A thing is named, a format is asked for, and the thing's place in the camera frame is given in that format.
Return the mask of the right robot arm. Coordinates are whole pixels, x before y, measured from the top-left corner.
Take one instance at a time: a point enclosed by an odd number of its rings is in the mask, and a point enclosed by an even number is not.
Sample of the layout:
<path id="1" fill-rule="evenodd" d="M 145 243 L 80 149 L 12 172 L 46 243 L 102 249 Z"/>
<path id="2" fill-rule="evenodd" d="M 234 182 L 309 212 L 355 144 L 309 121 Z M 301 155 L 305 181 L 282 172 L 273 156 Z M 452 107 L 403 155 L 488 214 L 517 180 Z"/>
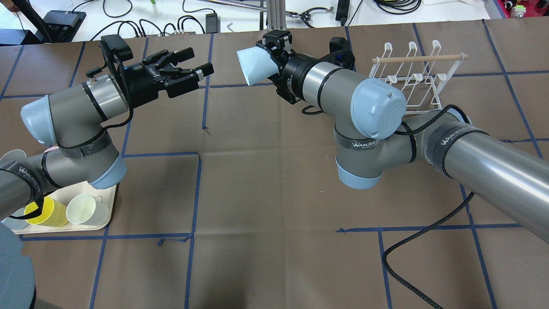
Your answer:
<path id="1" fill-rule="evenodd" d="M 333 37 L 322 58 L 297 53 L 287 30 L 256 46 L 274 71 L 261 74 L 290 104 L 304 100 L 335 120 L 339 179 L 365 190 L 388 168 L 426 160 L 544 241 L 549 238 L 548 163 L 476 128 L 453 104 L 405 118 L 398 88 L 353 70 L 349 41 Z"/>

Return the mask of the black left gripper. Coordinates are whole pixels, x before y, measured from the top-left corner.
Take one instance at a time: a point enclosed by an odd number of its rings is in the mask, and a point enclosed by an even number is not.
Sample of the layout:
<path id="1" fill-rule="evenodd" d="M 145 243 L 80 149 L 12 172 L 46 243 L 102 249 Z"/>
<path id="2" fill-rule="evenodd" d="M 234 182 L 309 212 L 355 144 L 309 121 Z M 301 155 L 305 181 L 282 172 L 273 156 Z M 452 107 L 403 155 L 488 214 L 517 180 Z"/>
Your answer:
<path id="1" fill-rule="evenodd" d="M 192 48 L 180 51 L 158 51 L 129 66 L 119 65 L 118 84 L 124 88 L 130 108 L 139 108 L 159 98 L 159 92 L 166 91 L 169 98 L 175 98 L 199 88 L 204 77 L 214 73 L 211 62 L 194 69 L 179 68 L 176 65 L 194 58 Z"/>

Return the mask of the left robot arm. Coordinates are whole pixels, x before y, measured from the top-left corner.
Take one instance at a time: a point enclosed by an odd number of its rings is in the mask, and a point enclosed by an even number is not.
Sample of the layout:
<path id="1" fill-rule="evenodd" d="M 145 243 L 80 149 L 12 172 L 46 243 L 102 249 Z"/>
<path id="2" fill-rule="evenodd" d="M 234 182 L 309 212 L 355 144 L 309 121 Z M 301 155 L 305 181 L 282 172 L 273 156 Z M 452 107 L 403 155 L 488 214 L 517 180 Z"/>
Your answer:
<path id="1" fill-rule="evenodd" d="M 125 41 L 100 41 L 104 64 L 86 73 L 88 80 L 22 107 L 26 129 L 39 143 L 56 146 L 27 157 L 14 149 L 1 158 L 1 219 L 26 220 L 45 214 L 45 199 L 60 188 L 88 182 L 106 189 L 127 173 L 123 156 L 109 134 L 126 126 L 135 110 L 158 99 L 198 90 L 214 73 L 211 62 L 196 68 L 177 64 L 194 58 L 192 48 L 166 49 L 124 65 L 133 58 Z"/>

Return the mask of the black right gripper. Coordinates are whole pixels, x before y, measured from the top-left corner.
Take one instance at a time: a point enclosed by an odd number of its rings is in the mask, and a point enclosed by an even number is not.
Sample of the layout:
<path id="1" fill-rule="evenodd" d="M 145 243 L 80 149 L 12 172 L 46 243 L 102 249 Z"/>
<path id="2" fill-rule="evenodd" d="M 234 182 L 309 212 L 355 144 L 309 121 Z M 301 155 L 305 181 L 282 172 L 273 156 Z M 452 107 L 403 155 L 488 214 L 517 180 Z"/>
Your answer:
<path id="1" fill-rule="evenodd" d="M 290 104 L 304 100 L 303 84 L 306 74 L 319 59 L 301 54 L 291 48 L 293 36 L 288 30 L 272 30 L 263 35 L 256 46 L 267 51 L 276 64 L 277 73 L 268 79 L 276 86 L 276 93 Z"/>

